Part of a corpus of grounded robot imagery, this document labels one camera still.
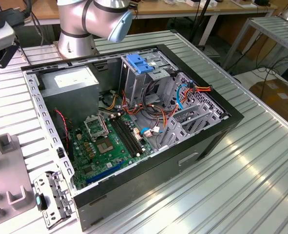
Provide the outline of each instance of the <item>metal bracket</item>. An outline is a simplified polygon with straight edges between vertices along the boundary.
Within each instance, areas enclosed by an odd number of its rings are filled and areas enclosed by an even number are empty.
[[[45,172],[34,180],[34,185],[36,192],[44,196],[47,204],[42,212],[47,229],[70,218],[75,207],[61,172]]]

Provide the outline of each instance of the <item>aluminum table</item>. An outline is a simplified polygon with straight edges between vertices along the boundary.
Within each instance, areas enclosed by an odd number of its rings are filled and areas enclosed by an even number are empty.
[[[164,43],[245,118],[210,155],[85,233],[288,233],[288,123],[179,34],[96,40],[100,52]],[[53,45],[26,48],[33,64],[60,59]],[[20,67],[19,53],[0,72],[0,134],[19,137],[33,181],[56,166],[40,128]],[[0,233],[47,233],[33,208],[3,224]],[[50,231],[80,233],[73,215]]]
[[[268,36],[269,38],[276,41],[278,44],[281,45],[280,50],[277,52],[276,60],[273,62],[276,62],[280,57],[279,54],[282,52],[283,48],[288,49],[288,22],[280,17],[260,17],[260,18],[251,18],[247,19],[246,23],[242,27],[240,33],[238,34],[236,40],[232,44],[230,50],[228,51],[226,55],[226,59],[223,63],[223,68],[226,68],[226,66],[229,64],[229,61],[231,57],[233,56],[233,53],[237,49],[240,41],[242,40],[243,36],[245,35],[246,31],[249,29],[249,27],[255,28],[257,31],[252,36],[251,40],[245,47],[243,53],[245,53],[253,44],[253,42],[256,40],[256,38],[259,36],[260,33],[263,33],[264,35]]]

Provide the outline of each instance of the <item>cardboard box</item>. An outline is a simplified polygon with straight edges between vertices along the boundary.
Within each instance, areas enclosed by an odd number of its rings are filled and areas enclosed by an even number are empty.
[[[260,97],[264,82],[258,82],[250,91]],[[262,101],[288,121],[288,85],[280,79],[268,80],[265,83]]]

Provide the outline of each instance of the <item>connector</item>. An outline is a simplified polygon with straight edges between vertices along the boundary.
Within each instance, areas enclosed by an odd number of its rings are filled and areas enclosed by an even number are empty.
[[[25,14],[18,9],[9,8],[0,12],[0,15],[12,27],[19,27],[25,24]]]

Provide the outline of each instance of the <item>blue tab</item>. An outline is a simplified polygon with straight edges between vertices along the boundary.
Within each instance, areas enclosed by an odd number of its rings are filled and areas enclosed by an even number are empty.
[[[143,74],[154,70],[153,67],[149,66],[145,59],[139,55],[127,55],[128,62],[137,70],[138,73]]]

